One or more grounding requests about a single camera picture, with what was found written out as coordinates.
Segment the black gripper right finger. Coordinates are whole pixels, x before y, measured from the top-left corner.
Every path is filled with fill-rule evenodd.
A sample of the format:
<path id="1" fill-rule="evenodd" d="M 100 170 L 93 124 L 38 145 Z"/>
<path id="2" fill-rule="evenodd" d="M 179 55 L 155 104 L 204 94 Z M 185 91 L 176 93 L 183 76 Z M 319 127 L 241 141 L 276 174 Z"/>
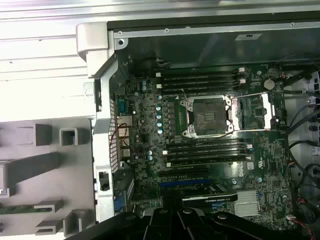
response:
<path id="1" fill-rule="evenodd" d="M 311 240 L 294 230 L 273 230 L 229 212 L 199 214 L 193 208 L 177 212 L 191 240 Z"/>

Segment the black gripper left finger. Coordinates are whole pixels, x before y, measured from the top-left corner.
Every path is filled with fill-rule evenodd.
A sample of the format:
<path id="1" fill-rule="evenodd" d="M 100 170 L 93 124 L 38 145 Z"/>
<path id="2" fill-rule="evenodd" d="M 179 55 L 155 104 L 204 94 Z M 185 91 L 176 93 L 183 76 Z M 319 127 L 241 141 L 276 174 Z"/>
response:
<path id="1" fill-rule="evenodd" d="M 139 217 L 123 212 L 69 237 L 70 240 L 179 240 L 184 227 L 178 215 L 166 208 L 155 208 Z"/>

